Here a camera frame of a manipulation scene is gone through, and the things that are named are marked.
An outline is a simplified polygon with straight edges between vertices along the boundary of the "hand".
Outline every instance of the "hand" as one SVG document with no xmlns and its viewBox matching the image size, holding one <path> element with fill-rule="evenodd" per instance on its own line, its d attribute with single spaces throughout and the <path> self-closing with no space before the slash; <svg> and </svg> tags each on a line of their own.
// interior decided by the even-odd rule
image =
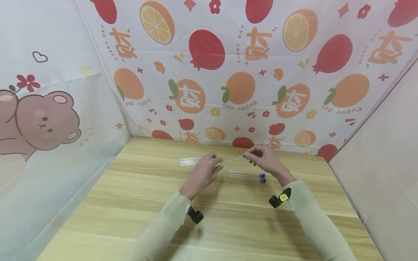
<svg viewBox="0 0 418 261">
<path fill-rule="evenodd" d="M 193 200 L 204 188 L 209 186 L 218 176 L 218 172 L 224 167 L 216 166 L 223 159 L 214 153 L 209 153 L 201 158 L 189 178 L 180 188 L 179 192 L 190 200 Z"/>
<path fill-rule="evenodd" d="M 262 170 L 277 178 L 282 187 L 296 181 L 270 148 L 254 146 L 247 150 L 244 155 L 254 166 L 258 165 Z"/>
</svg>

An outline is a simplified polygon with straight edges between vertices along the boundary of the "sleeve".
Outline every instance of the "sleeve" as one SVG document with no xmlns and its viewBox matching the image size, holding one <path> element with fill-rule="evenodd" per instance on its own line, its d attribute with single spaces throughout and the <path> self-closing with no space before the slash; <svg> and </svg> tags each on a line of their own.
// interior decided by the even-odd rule
<svg viewBox="0 0 418 261">
<path fill-rule="evenodd" d="M 128 251 L 125 261 L 154 261 L 164 252 L 174 234 L 183 225 L 190 200 L 174 193 L 161 212 Z"/>
<path fill-rule="evenodd" d="M 353 252 L 341 232 L 322 211 L 315 197 L 301 180 L 283 188 L 291 188 L 288 199 L 303 231 L 324 261 L 355 261 Z"/>
</svg>

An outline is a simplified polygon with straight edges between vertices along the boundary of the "wooden table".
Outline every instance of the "wooden table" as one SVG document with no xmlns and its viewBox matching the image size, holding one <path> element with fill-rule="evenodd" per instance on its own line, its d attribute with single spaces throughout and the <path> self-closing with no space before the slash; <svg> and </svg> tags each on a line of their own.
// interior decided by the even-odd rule
<svg viewBox="0 0 418 261">
<path fill-rule="evenodd" d="M 227 160 L 244 151 L 230 146 L 131 139 L 38 260 L 122 260 L 192 170 L 179 167 L 179 158 L 215 152 Z M 277 155 L 307 184 L 357 260 L 381 261 L 327 163 L 310 155 Z M 217 180 L 192 203 L 204 220 L 195 225 L 187 217 L 162 260 L 318 260 L 289 204 L 273 209 L 268 203 L 272 195 L 281 193 L 276 180 L 270 176 L 266 184 L 229 180 L 228 171 L 262 172 L 245 160 L 225 165 Z"/>
</svg>

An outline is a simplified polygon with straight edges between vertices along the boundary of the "bear illustration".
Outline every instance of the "bear illustration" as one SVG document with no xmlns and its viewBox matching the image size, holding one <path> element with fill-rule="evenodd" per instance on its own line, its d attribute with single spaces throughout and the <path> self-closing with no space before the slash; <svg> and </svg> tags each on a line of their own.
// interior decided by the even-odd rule
<svg viewBox="0 0 418 261">
<path fill-rule="evenodd" d="M 80 118 L 64 91 L 19 99 L 0 91 L 0 155 L 20 154 L 27 161 L 37 150 L 53 150 L 78 140 Z"/>
</svg>

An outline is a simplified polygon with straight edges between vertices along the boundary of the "left hand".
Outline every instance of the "left hand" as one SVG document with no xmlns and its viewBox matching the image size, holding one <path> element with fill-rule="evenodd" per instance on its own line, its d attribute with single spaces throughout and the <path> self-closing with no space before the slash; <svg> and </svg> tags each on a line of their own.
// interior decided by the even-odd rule
<svg viewBox="0 0 418 261">
<path fill-rule="evenodd" d="M 204 188 L 209 186 L 218 176 L 218 172 L 224 167 L 216 166 L 223 159 L 214 153 L 209 153 L 201 158 L 189 178 L 180 188 L 179 192 L 190 200 L 193 200 Z"/>
</svg>

